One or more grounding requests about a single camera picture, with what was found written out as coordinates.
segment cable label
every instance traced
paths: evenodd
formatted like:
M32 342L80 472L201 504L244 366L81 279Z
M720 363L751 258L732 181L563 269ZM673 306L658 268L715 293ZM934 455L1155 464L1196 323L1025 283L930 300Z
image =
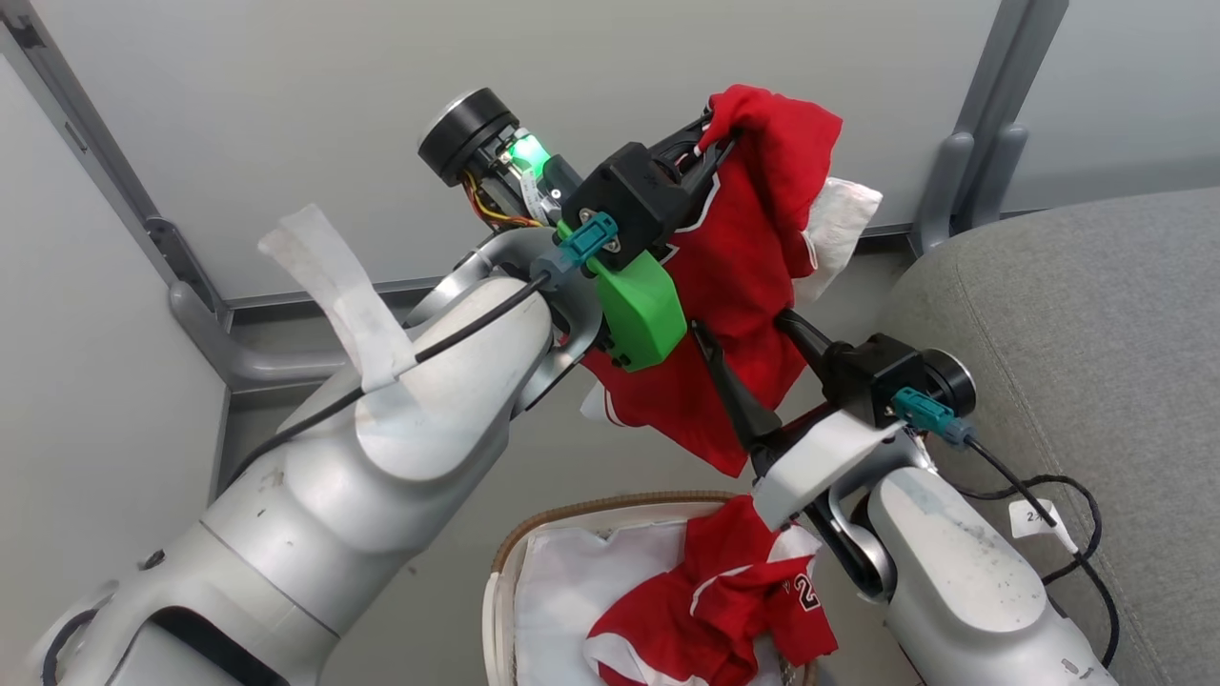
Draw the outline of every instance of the cable label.
M1046 498L1038 498L1042 507L1047 509L1055 521L1059 521L1059 513L1055 511L1055 504ZM1008 504L1008 516L1013 520L1013 538L1025 538L1026 536L1035 536L1037 533L1052 533L1054 530L1050 525L1033 510L1033 505L1028 500L1020 499L1013 500Z
M1059 510L1055 509L1055 504L1046 498L1038 498L1042 507L1046 508L1047 514L1052 516L1059 526L1052 527L1042 516L1033 509L1026 499L1014 500L1008 504L1008 516L1013 522L1013 538L1025 538L1026 536L1036 536L1038 533L1053 533L1059 542L1063 543L1064 548L1069 553L1075 553L1078 551L1076 543L1072 542L1071 536L1068 535L1068 527L1064 526L1064 520L1059 516Z
M521 172L521 198L526 201L529 216L543 225L549 225L547 220L547 208L542 201L542 192L538 190L538 178L534 177L533 167Z

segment black cable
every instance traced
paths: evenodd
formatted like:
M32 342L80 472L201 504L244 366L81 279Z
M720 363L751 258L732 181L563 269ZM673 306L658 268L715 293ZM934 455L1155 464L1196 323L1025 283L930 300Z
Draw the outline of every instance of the black cable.
M83 613L65 621L63 626L60 627L59 634L55 635L55 638L51 638L51 644L46 648L46 655L43 657L43 686L55 686L59 684L59 680L55 679L55 673L60 668L60 651L63 649L63 646L68 643L68 638L71 638L78 629L93 621L93 618L96 615L96 609L84 610Z
M1046 508L1042 507L1042 503L1039 503L1038 499L1033 497L1033 493L1030 492L1028 486L1026 486L1025 482L1016 478L1016 475L1013 474L1013 470L1008 469L1008 465L1000 461L999 458L993 455L991 450L985 448L982 443L980 443L972 436L967 437L965 439L965 443L966 446L970 446L970 448L972 448L976 453L982 455L985 460L991 463L991 465L996 468L996 470L999 471L1004 476L1004 478L1008 480L1009 483L1013 485L1013 488L1015 488L1021 493L1021 496L1030 503L1030 507L1032 507L1033 510L1037 511L1039 516L1042 516L1043 521L1049 524L1052 527L1061 526L1059 522L1057 522L1054 519L1050 518L1050 514L1047 513ZM1096 502L1092 498L1089 498L1089 500L1091 503ZM1099 510L1094 510L1094 513L1100 514ZM1098 538L1100 537L1100 520L1097 520L1097 529L1094 530L1094 536ZM1086 559L1086 557L1081 554L1080 551L1072 553L1072 559L1077 566L1085 570L1085 575L1088 576L1088 580L1092 581L1093 586L1097 587L1097 592L1098 594L1102 596L1102 602L1105 604L1105 613L1109 615L1110 619L1110 640L1105 644L1105 653L1102 655L1102 666L1109 669L1110 663L1114 660L1114 654L1119 649L1119 636L1120 636L1119 608L1114 603L1114 596L1110 594L1110 590L1107 588L1105 582L1102 581L1100 576L1098 576L1097 570L1093 569L1093 565L1089 564L1088 559Z
M1003 461L1000 461L999 458L993 455L991 450L983 448L982 443L980 443L978 439L975 438L974 436L966 436L965 443L966 446L970 446L976 453L982 455L985 460L991 463L991 465L996 468L996 471L1000 472L1000 475L1003 475L1009 483L1011 483L1014 487L1016 487L1017 491L1020 491L1021 496L1030 502L1030 507L1033 508L1033 511L1038 513L1038 516L1042 518L1042 521L1049 524L1052 529L1059 526L1059 522L1055 521L1055 519L1050 516L1050 513L1048 513L1047 509L1042 507L1042 503L1039 503L1038 499L1033 497L1033 493L1030 492L1030 488L1024 483L1021 483L1021 480L1017 478L1015 474L1013 474L1013 470L1008 469L1008 465L1005 465Z
M499 305L492 308L490 310L487 310L486 312L476 317L475 321L467 323L466 326L450 333L443 339L433 343L432 345L428 345L427 349L420 350L418 353L415 354L416 364L423 364L431 360L432 358L439 355L440 353L444 353L445 350L461 343L462 341L470 338L471 336L478 333L487 325L500 319L501 316L508 314L509 310L516 308L517 305L523 303L526 298L528 298L539 288L542 288L542 284L547 282L547 277L548 275L545 272L536 276L523 288L521 288L512 295L505 298L504 301L500 303ZM312 415L300 420L299 422L289 426L288 428L281 431L279 433L276 433L271 438L267 438L266 441L260 443L259 447L256 447L254 450L250 450L250 454L248 454L245 458L242 458L242 461L238 463L237 469L233 470L233 476L229 477L228 483L224 485L224 488L233 486L233 483L235 483L237 480L240 478L243 474L245 474L245 470L250 469L250 465L253 465L255 460L257 460L262 455L266 455L271 450L274 450L276 448L283 446L284 443L292 441L296 436L300 436L301 432L307 431L317 426L322 421L339 414L339 410L346 408L351 403L355 403L361 397L364 397L364 394L365 394L364 388L359 387L353 388L350 392L348 392L338 400L331 403L329 405L322 408L321 410L314 413Z
M1114 604L1114 596L1110 594L1110 590L1105 587L1105 582L1097 575L1097 570L1085 559L1085 555L1077 552L1072 557L1076 558L1076 563L1085 570L1085 575L1093 582L1093 586L1097 586L1097 592L1100 593L1102 602L1105 603L1105 614L1110 615L1110 640L1105 643L1105 654L1102 655L1102 666L1110 669L1114 654L1119 652L1119 607Z
M1024 483L1027 487L1041 486L1043 483L1064 483L1066 486L1071 486L1072 488L1076 489L1076 492L1078 492L1081 496L1085 497L1085 499L1088 502L1088 514L1093 518L1093 533L1092 536L1089 536L1088 546L1085 547L1085 552L1082 553L1082 555L1086 560L1092 558L1093 553L1097 552L1097 547L1102 544L1102 509L1098 507L1097 498L1093 497L1093 493L1088 488L1085 488L1085 486L1081 482L1076 481L1075 478L1055 474L1039 474L1033 478L1026 478L1021 481L1021 483ZM1014 486L1009 486L1008 488L987 493L980 493L977 491L963 488L953 483L950 483L950 486L953 486L958 491L958 493L961 493L963 496L967 498L974 498L976 500L1003 500L1004 498L1009 498L1016 493L1016 487ZM1080 568L1080 563L1077 563L1074 559L1066 565L1043 576L1042 583L1049 585L1055 581L1059 581L1064 576L1068 576L1072 571L1076 571L1077 568Z

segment gray fabric surface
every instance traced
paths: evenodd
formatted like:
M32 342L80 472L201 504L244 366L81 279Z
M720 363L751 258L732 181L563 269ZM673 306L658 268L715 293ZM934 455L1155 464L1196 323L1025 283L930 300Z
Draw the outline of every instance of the gray fabric surface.
M1065 474L1100 502L1094 565L1122 616L1119 682L1220 684L1220 189L969 232L911 267L882 322L970 367L981 439L1017 475ZM974 454L936 457L959 485L1005 485ZM1083 499L1037 491L1083 548ZM980 510L1008 531L1006 504ZM1068 561L1030 541L1017 548L1039 572ZM1050 591L1100 654L1107 615L1085 575Z

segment white wall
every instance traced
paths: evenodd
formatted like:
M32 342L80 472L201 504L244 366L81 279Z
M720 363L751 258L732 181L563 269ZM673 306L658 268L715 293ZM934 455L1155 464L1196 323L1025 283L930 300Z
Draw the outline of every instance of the white wall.
M1072 0L1004 210L1220 184L1220 2Z
M204 510L224 388L171 317L165 282L26 90L7 32L0 48L7 674L72 602Z
M998 0L34 0L161 211L224 298L295 291L255 250L317 201L375 281L437 276L487 229L416 157L490 85L588 171L747 82L845 129L834 173L910 221Z

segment green 3d-printed part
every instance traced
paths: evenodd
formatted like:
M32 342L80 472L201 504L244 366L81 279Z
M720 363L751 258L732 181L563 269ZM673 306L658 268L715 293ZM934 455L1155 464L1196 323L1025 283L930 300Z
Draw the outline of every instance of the green 3d-printed part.
M564 222L556 232L564 239L572 234ZM597 258L587 266L597 276L598 299L610 327L610 356L627 371L665 361L687 330L678 292L665 267L648 253L617 272Z

